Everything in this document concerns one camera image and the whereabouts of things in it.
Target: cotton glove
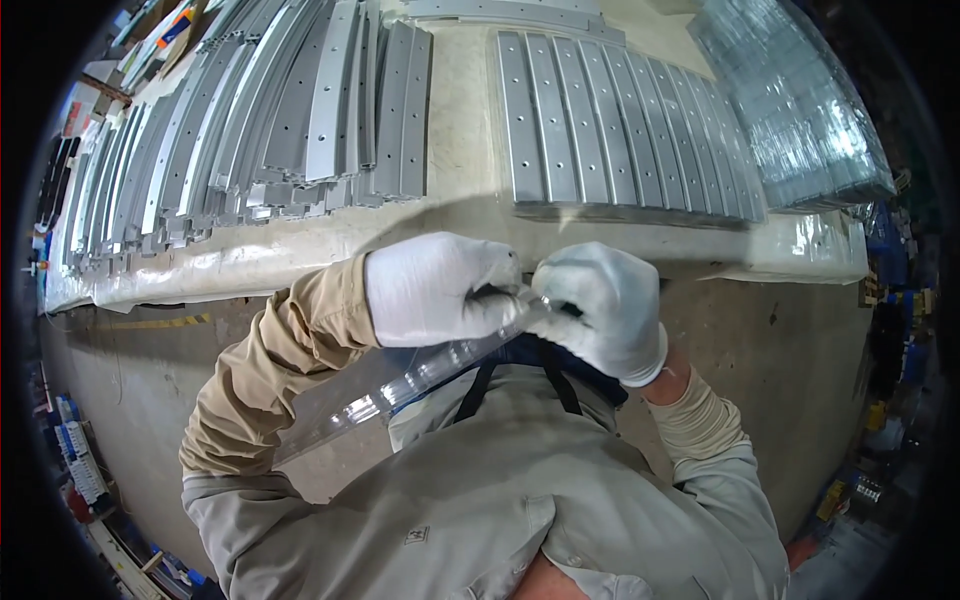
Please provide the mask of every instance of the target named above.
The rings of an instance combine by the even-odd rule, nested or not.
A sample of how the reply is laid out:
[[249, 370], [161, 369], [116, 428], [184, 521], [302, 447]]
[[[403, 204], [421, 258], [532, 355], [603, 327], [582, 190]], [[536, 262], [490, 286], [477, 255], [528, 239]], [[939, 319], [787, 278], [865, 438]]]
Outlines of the cotton glove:
[[667, 337], [653, 265], [591, 242], [551, 254], [537, 267], [532, 287], [551, 304], [569, 302], [583, 314], [554, 310], [531, 326], [531, 333], [626, 386], [647, 385], [660, 374]]
[[[486, 337], [523, 310], [519, 259], [509, 246], [439, 232], [367, 257], [373, 332], [381, 346], [421, 348]], [[502, 294], [475, 297], [490, 284]]]

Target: workbench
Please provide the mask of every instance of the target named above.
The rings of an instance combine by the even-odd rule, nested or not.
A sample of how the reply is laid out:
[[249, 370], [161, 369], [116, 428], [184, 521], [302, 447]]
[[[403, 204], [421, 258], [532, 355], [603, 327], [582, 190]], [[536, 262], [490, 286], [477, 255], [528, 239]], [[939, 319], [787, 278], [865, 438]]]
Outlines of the workbench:
[[[385, 9], [391, 6], [399, 4], [384, 3]], [[626, 32], [632, 48], [712, 77], [685, 29], [690, 14], [664, 16], [637, 0], [601, 1], [601, 8], [609, 25]], [[388, 20], [390, 14], [385, 12]], [[560, 248], [596, 240], [651, 261], [667, 278], [843, 284], [867, 274], [863, 227], [839, 211], [771, 214], [766, 223], [739, 230], [515, 216], [492, 61], [492, 40], [504, 27], [420, 25], [435, 36], [424, 198], [265, 226], [216, 228], [201, 243], [151, 258], [135, 255], [124, 273], [66, 275], [57, 262], [64, 231], [54, 227], [43, 309], [53, 313], [94, 303], [125, 312], [139, 303], [269, 295], [333, 262], [437, 230], [510, 244], [527, 272]], [[191, 60], [148, 85], [134, 102], [168, 93]]]

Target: worker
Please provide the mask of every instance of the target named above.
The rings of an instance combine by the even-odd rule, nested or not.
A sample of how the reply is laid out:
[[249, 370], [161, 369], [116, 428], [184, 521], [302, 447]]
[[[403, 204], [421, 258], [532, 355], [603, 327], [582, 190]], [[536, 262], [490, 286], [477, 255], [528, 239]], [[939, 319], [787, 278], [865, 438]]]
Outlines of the worker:
[[525, 310], [519, 265], [504, 244], [416, 237], [300, 278], [224, 350], [180, 462], [228, 598], [783, 597], [786, 554], [739, 411], [668, 342], [657, 270], [599, 243], [538, 266], [534, 291], [567, 310], [530, 333], [638, 390], [672, 482], [617, 438], [603, 383], [544, 354], [481, 361], [403, 408], [396, 452], [326, 504], [273, 470], [296, 395], [370, 348], [494, 333]]

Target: shirt sleeve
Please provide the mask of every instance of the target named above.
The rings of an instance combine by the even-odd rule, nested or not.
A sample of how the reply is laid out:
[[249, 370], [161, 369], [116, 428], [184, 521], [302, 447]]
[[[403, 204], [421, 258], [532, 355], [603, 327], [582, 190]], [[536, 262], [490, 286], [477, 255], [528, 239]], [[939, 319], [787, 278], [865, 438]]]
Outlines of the shirt sleeve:
[[777, 523], [756, 475], [750, 438], [740, 427], [740, 411], [690, 370], [684, 395], [673, 404], [650, 405], [674, 483], [692, 495], [753, 557], [769, 597], [786, 587], [786, 551]]
[[303, 500], [272, 467], [277, 432], [294, 421], [293, 398], [377, 345], [365, 259], [274, 294], [197, 397], [180, 446], [183, 508], [228, 598], [296, 597], [319, 529], [348, 535], [350, 523], [327, 523], [325, 507]]

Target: plastic packaging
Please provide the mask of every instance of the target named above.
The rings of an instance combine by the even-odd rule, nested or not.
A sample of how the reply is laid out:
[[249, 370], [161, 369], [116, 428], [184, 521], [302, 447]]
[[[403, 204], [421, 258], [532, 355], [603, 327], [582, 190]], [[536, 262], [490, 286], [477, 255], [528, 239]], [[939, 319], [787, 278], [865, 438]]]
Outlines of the plastic packaging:
[[[513, 323], [478, 340], [458, 340], [431, 348], [410, 348], [406, 371], [383, 385], [377, 386], [376, 383], [385, 378], [385, 372], [395, 372], [397, 364], [392, 364], [387, 353], [381, 350], [373, 356], [365, 356], [366, 360], [351, 365], [316, 390], [294, 398], [297, 420], [289, 429], [280, 432], [280, 448], [276, 451], [274, 466], [329, 443], [371, 417], [389, 415], [402, 408], [513, 340], [551, 310], [549, 300], [538, 297], [530, 290], [523, 292], [520, 298], [527, 301], [529, 310]], [[350, 387], [357, 385], [374, 386], [374, 389], [346, 406], [337, 400], [338, 397], [356, 397], [346, 394], [349, 394]]]
[[708, 0], [687, 29], [731, 94], [771, 211], [825, 212], [894, 193], [850, 76], [797, 7]]

